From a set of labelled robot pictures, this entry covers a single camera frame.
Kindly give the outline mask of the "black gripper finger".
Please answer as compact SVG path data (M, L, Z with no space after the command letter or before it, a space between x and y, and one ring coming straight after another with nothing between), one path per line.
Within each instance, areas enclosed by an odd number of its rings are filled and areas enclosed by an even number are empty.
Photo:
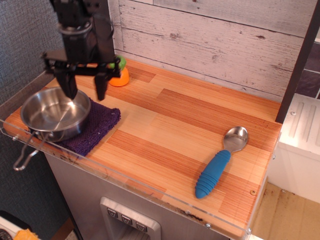
M64 71L63 69L55 69L54 75L62 91L64 92L65 96L73 100L78 93L78 88L77 88L74 73L69 71Z
M106 73L98 73L94 77L97 99L102 101L105 99L105 94L108 87L109 76Z

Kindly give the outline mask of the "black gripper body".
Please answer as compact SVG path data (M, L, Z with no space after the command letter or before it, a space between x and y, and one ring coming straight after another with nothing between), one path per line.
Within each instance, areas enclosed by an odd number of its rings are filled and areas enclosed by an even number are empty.
M45 69L51 73L64 70L75 75L95 76L107 74L110 78L120 77L116 54L113 61L103 62L100 58L95 27L61 27L64 48L42 53Z

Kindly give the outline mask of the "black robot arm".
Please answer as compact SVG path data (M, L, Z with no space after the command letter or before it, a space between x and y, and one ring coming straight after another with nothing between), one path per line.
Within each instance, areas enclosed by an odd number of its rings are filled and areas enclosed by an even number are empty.
M106 0L52 0L63 48L42 53L45 71L57 79L64 94L74 99L76 76L93 76L98 100L108 81L121 76L124 64L116 56L114 25Z

